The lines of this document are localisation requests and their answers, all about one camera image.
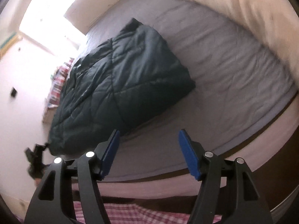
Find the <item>blue gripper pad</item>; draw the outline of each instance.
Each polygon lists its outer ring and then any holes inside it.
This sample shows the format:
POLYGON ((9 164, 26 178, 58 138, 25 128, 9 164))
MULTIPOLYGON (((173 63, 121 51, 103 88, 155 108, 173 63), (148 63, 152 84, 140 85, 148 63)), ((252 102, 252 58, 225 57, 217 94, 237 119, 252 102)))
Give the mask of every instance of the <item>blue gripper pad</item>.
POLYGON ((185 157, 185 161, 187 163, 189 172, 192 176, 195 177, 196 180, 199 180, 201 173, 198 169, 198 163, 199 163, 199 159, 196 156, 190 141, 188 139, 188 137, 186 136, 184 130, 181 130, 180 133, 178 134, 178 141, 180 143, 181 146, 181 150, 183 152, 183 155, 185 157))
POLYGON ((110 172, 112 163, 114 161, 114 157, 119 147, 119 138, 120 138, 120 132, 116 131, 113 138, 110 140, 109 146, 107 147, 102 157, 101 172, 100 172, 100 176, 102 179, 104 179, 105 176, 107 176, 110 172))

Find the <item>folded comforter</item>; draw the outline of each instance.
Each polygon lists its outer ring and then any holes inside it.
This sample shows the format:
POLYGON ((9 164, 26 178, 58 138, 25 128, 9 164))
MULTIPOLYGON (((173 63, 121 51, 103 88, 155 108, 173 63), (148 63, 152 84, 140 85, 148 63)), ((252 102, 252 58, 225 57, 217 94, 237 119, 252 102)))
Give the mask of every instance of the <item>folded comforter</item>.
POLYGON ((195 87, 159 33, 132 19, 74 65, 53 118, 52 155, 78 154, 161 114, 195 87))

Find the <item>white wall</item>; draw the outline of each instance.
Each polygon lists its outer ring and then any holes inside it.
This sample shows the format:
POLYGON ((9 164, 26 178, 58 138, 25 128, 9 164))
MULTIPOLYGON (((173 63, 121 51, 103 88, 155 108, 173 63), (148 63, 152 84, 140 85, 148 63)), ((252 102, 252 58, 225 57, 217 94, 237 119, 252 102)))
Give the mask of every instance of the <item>white wall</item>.
POLYGON ((19 26, 31 0, 9 0, 0 14, 0 43, 13 32, 19 30, 19 26))
POLYGON ((84 35, 63 17, 64 13, 59 14, 60 7, 67 6, 68 2, 70 1, 32 0, 19 30, 55 55, 75 57, 84 35), (74 47, 70 40, 77 43, 77 47, 74 47))
POLYGON ((119 0, 75 0, 65 13, 79 31, 86 34, 96 20, 119 0))
MULTIPOLYGON (((49 126, 41 120, 55 64, 53 55, 25 39, 0 60, 0 192, 16 199, 30 201, 35 190, 24 150, 47 141, 49 126)), ((47 153, 46 163, 52 160, 47 153)))

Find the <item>gray fitted sheet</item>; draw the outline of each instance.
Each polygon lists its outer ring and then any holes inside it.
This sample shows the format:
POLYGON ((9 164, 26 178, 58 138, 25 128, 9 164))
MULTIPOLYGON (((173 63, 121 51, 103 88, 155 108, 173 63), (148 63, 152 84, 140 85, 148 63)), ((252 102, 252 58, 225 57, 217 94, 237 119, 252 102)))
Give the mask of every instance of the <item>gray fitted sheet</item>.
POLYGON ((196 89, 122 137, 106 181, 185 168, 178 144, 182 128, 206 150, 228 151, 270 122, 297 92, 288 69, 250 32, 185 0, 121 0, 90 29, 78 58, 115 36, 131 18, 162 35, 196 89))

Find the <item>red checkered fabric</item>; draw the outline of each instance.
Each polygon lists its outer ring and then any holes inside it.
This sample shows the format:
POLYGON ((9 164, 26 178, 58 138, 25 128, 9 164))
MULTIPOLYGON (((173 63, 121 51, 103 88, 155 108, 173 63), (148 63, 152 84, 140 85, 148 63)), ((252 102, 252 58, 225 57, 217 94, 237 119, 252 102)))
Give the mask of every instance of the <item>red checkered fabric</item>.
MULTIPOLYGON (((79 222, 85 223, 80 202, 74 202, 76 217, 79 222)), ((136 204, 105 204, 106 212, 111 224, 185 224, 188 214, 152 211, 136 204)), ((214 222, 219 222, 221 216, 215 216, 214 222)))

